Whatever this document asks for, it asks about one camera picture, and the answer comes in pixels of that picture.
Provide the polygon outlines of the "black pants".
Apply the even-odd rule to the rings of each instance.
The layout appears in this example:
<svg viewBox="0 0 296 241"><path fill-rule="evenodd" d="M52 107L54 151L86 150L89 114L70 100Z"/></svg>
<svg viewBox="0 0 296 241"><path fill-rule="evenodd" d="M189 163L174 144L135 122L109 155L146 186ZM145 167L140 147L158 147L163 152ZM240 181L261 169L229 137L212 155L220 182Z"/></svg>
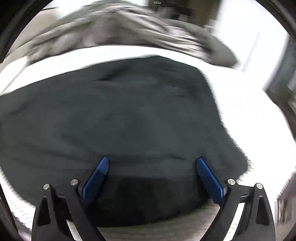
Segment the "black pants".
<svg viewBox="0 0 296 241"><path fill-rule="evenodd" d="M1 168L31 204L44 184L67 185L103 157L110 168L90 208L101 227L200 207L208 194L195 169L199 157L224 180L248 167L204 74L168 58L101 63L1 96Z"/></svg>

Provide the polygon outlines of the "grey duvet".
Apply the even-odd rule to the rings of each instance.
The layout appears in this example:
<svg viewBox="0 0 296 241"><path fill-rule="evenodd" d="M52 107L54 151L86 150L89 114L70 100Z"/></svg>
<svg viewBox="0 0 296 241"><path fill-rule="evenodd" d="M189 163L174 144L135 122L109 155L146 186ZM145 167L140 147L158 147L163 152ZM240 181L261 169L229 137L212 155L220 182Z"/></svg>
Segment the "grey duvet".
<svg viewBox="0 0 296 241"><path fill-rule="evenodd" d="M64 52L102 45L152 46L233 67L233 52L209 31L162 18L128 1L97 1L59 19L29 41L31 62Z"/></svg>

